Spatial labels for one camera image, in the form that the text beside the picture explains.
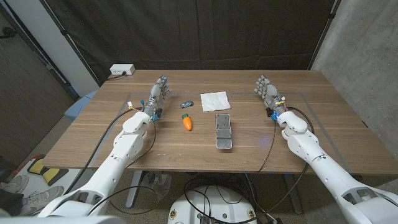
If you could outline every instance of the white power strip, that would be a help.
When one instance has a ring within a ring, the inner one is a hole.
[[[122,75],[126,72],[126,75],[132,75],[136,68],[133,64],[113,64],[110,68],[112,75]]]

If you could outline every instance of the sneaker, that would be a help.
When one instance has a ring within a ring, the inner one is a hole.
[[[29,181],[29,177],[26,175],[19,175],[17,177],[14,177],[4,188],[3,190],[6,190],[10,193],[13,194],[20,194],[24,191],[27,183]]]
[[[63,187],[53,187],[45,192],[31,195],[22,199],[22,208],[19,215],[32,215],[48,205],[52,200],[61,196]]]

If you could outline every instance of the yellow object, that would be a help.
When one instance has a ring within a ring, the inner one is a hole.
[[[60,172],[60,169],[49,169],[43,174],[43,178],[47,183],[50,182],[58,173]]]
[[[32,165],[32,167],[29,168],[29,172],[34,173],[34,174],[40,174],[42,169],[44,168],[42,164],[43,159],[39,159],[35,164]]]
[[[137,110],[137,109],[135,109],[135,108],[132,107],[131,101],[128,101],[128,102],[127,102],[127,105],[129,105],[129,109]]]

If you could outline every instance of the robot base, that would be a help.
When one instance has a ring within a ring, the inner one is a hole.
[[[205,194],[210,201],[207,201],[202,194],[190,190],[187,197],[196,208],[209,214],[211,208],[211,217],[224,222],[241,222],[255,216],[253,206],[242,197],[242,195],[226,187],[220,186],[201,186],[195,190]],[[168,224],[188,224],[188,223],[215,223],[213,220],[202,216],[187,201],[184,195],[174,202],[170,209]],[[257,224],[257,221],[251,221],[250,224]]]

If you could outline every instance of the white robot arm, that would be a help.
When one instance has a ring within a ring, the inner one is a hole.
[[[146,105],[142,111],[123,123],[123,130],[114,140],[111,154],[100,165],[91,179],[79,189],[51,201],[38,217],[84,217],[102,215],[108,202],[96,204],[108,197],[119,182],[123,170],[132,161],[136,161],[142,152],[146,129],[161,112],[167,91],[167,79],[160,77],[152,87]]]
[[[311,166],[349,223],[397,222],[398,195],[362,184],[350,176],[319,146],[318,138],[307,129],[307,123],[287,111],[284,98],[280,98],[266,77],[261,76],[254,91],[275,112],[274,118],[284,127],[282,136],[289,149]]]

